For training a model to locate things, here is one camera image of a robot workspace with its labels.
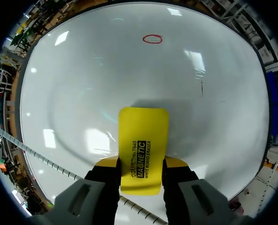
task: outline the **red circle drawing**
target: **red circle drawing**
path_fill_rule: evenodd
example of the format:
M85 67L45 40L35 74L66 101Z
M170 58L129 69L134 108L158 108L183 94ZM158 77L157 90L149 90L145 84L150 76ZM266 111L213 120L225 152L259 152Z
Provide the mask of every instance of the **red circle drawing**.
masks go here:
M146 38L148 37L156 37L156 38L159 38L158 41L148 41L146 40ZM157 34L149 34L149 35L146 35L142 38L142 40L146 43L149 43L149 44L159 44L163 41L162 37L160 35L157 35Z

